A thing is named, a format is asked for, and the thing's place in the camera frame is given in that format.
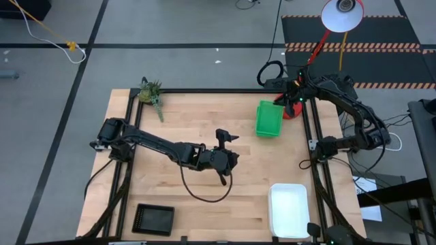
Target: potted plant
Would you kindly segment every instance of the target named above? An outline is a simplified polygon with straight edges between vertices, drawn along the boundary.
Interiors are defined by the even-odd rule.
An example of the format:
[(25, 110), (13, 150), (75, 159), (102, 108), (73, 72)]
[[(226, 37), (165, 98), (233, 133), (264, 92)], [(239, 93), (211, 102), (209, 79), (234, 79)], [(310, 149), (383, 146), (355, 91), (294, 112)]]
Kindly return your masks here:
[(153, 105), (156, 110), (157, 115), (159, 116), (160, 121), (164, 122), (164, 115), (162, 114), (162, 99), (159, 96), (161, 91), (161, 83), (159, 80), (154, 82), (149, 82), (145, 77), (142, 77), (141, 83), (141, 91), (138, 95), (139, 101), (147, 104)]

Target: wooden tabletop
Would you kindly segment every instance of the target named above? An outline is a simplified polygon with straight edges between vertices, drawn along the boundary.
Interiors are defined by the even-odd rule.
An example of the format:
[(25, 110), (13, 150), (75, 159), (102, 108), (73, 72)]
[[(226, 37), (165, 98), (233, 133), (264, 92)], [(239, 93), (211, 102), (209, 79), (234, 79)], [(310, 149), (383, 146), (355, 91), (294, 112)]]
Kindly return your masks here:
[[(124, 117), (128, 95), (129, 90), (112, 91), (106, 118)], [(237, 152), (240, 157), (232, 172), (234, 185), (229, 196), (219, 203), (204, 203), (185, 190), (176, 163), (165, 155), (137, 147), (122, 238), (180, 240), (182, 235), (187, 235), (191, 241), (270, 242), (272, 234), (268, 225), (267, 198), (269, 188), (275, 183), (303, 184), (308, 193), (311, 222), (319, 223), (311, 171), (298, 168), (299, 162), (309, 158), (302, 117), (283, 121), (280, 137), (266, 139), (255, 136), (259, 101), (271, 101), (274, 97), (270, 94), (163, 94), (163, 123), (153, 106), (146, 105), (142, 112), (141, 130), (173, 142), (205, 143), (211, 148), (218, 143), (215, 129), (225, 129), (232, 135), (240, 136), (226, 144), (226, 148)], [(137, 104), (135, 101), (132, 122)], [(341, 137), (335, 106), (328, 101), (318, 101), (317, 106), (324, 136)], [(308, 108), (313, 123), (310, 105)], [(316, 138), (315, 127), (312, 128)], [(108, 151), (96, 154), (93, 173), (108, 161), (108, 154)], [(346, 154), (341, 153), (337, 157), (348, 162)], [(77, 235), (86, 233), (106, 208), (114, 166), (112, 164), (104, 170), (90, 185)], [(349, 167), (332, 160), (330, 173), (338, 208), (355, 230), (366, 237)], [(184, 174), (189, 188), (203, 198), (216, 199), (227, 191), (228, 186), (221, 186), (215, 171), (186, 169)], [(175, 207), (170, 237), (131, 232), (138, 203)], [(327, 207), (326, 213), (331, 224)], [(117, 218), (118, 210), (115, 210), (110, 231), (112, 235), (115, 234)]]

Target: white paper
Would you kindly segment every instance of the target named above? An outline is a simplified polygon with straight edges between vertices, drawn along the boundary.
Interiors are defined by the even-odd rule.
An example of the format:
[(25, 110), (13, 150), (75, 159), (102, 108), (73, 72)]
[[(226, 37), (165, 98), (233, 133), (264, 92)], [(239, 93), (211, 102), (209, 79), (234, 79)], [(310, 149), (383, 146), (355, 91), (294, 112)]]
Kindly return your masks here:
[[(375, 180), (373, 179), (360, 178), (356, 182), (360, 186), (360, 188), (364, 189), (365, 191), (377, 190), (377, 185), (375, 184)], [(363, 193), (363, 191), (360, 190), (356, 185), (354, 185), (354, 187), (356, 188), (357, 194)], [(380, 206), (361, 208), (360, 211), (362, 212), (363, 219), (370, 221), (382, 221), (382, 211), (380, 210)]]

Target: white plastic tray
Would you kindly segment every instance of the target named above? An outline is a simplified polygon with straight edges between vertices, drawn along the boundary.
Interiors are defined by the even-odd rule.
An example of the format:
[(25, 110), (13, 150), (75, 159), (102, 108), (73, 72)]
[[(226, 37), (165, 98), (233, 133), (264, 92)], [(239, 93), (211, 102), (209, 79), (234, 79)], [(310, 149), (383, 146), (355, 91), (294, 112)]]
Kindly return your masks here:
[(279, 238), (307, 238), (309, 206), (302, 184), (274, 184), (268, 193), (270, 230)]

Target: white lamp shade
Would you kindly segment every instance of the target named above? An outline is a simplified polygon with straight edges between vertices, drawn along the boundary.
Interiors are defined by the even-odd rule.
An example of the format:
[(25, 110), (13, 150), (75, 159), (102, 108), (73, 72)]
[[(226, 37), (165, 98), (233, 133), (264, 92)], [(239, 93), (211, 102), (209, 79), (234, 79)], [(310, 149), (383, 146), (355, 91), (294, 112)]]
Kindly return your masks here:
[(335, 33), (351, 31), (359, 25), (362, 19), (363, 3), (361, 0), (356, 0), (356, 5), (348, 12), (338, 10), (337, 0), (331, 0), (324, 6), (321, 13), (324, 26)]

